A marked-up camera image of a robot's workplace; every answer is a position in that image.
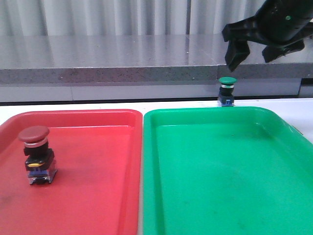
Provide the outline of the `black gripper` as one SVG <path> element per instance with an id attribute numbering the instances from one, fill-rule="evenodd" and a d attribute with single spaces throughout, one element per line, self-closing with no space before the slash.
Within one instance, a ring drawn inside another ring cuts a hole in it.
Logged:
<path id="1" fill-rule="evenodd" d="M 222 35 L 229 41 L 224 57 L 228 69 L 235 71 L 250 55 L 247 41 L 268 45 L 262 51 L 266 63 L 303 50 L 302 39 L 313 34 L 312 18 L 311 0 L 267 0 L 254 16 L 227 24 Z"/>

